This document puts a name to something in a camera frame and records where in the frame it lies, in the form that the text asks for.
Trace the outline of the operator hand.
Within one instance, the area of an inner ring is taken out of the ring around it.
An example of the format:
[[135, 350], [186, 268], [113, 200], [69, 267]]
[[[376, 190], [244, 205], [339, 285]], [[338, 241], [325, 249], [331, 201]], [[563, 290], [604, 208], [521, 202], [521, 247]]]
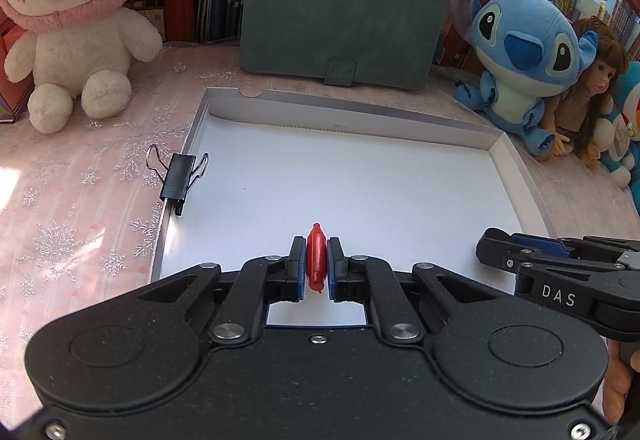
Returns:
[[632, 353], [629, 363], [620, 360], [620, 343], [608, 339], [608, 371], [602, 387], [602, 411], [607, 420], [617, 424], [623, 416], [632, 374], [639, 372], [639, 351]]

